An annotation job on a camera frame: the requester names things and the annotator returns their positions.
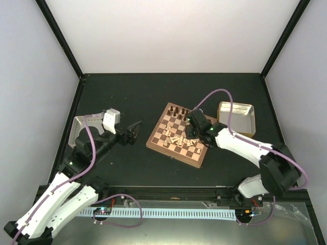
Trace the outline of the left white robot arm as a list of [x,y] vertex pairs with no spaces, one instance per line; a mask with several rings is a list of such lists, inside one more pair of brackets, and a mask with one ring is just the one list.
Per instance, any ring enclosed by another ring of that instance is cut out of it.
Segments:
[[119,122],[119,116],[108,113],[74,118],[69,136],[71,154],[33,207],[19,220],[8,222],[4,227],[13,244],[51,244],[61,229],[84,208],[109,200],[106,184],[99,178],[86,181],[85,176],[115,144],[135,143],[141,121],[124,130],[116,129]]

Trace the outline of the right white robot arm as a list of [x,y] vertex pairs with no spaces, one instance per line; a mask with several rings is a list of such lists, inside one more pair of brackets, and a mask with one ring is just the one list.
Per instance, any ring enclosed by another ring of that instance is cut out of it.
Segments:
[[231,168],[249,163],[260,170],[248,178],[236,178],[233,202],[239,206],[251,197],[270,193],[283,196],[293,188],[301,172],[284,144],[271,145],[241,135],[202,110],[179,110],[168,104],[149,136],[146,147],[189,166],[201,168],[221,164]]

